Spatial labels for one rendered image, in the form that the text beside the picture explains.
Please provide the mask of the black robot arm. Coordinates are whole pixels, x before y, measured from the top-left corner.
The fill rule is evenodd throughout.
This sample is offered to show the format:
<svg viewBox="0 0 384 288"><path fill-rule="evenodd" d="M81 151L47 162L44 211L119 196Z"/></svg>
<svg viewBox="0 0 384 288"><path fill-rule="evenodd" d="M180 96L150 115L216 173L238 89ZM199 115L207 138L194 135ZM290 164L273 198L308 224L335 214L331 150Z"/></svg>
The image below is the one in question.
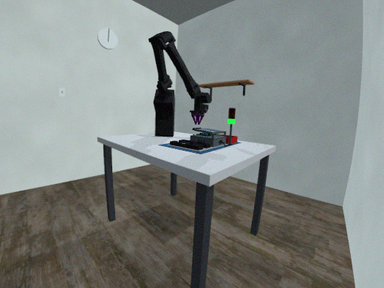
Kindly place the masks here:
<svg viewBox="0 0 384 288"><path fill-rule="evenodd" d="M163 53L163 50L165 50L181 76L188 94L191 96L191 99L194 99L194 103L211 103L212 97L209 93L201 92L198 83L196 83L196 81L191 77L190 72L176 49L174 43L176 40L173 34L169 31L165 31L156 35L157 36L153 36L148 39L153 47L158 71L157 88L159 90L159 94L156 95L156 98L163 102L172 96L172 92L168 91L168 88L172 87L172 80L166 72ZM166 45L166 43L169 44Z"/></svg>

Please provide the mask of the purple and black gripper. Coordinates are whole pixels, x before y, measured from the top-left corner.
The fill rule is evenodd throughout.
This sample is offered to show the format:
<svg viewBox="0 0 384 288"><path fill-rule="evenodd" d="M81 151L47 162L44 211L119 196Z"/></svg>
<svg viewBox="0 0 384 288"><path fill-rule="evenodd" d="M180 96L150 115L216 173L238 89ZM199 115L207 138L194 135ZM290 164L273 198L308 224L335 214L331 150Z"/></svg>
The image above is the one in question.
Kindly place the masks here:
<svg viewBox="0 0 384 288"><path fill-rule="evenodd" d="M202 121L202 118L204 117L204 114L206 113L206 111L202 111L202 103L195 103L194 104L194 111L190 111L191 112L191 116L195 122L195 125L197 124L197 121L198 121L198 125L201 123ZM195 120L195 117L196 117L196 120ZM199 117L200 120L199 120Z"/></svg>

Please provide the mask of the red tray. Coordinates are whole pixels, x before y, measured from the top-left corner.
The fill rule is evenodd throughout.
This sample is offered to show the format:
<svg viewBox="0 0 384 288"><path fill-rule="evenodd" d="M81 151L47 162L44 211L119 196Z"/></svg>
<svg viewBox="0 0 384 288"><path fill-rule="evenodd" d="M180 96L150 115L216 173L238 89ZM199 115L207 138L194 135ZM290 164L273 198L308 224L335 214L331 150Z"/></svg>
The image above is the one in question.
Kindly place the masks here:
<svg viewBox="0 0 384 288"><path fill-rule="evenodd" d="M226 137L227 137L227 139L226 139L226 144L229 144L230 135L226 135ZM237 142L237 139L238 139L237 136L232 136L232 137L231 137L231 143L236 143L236 142Z"/></svg>

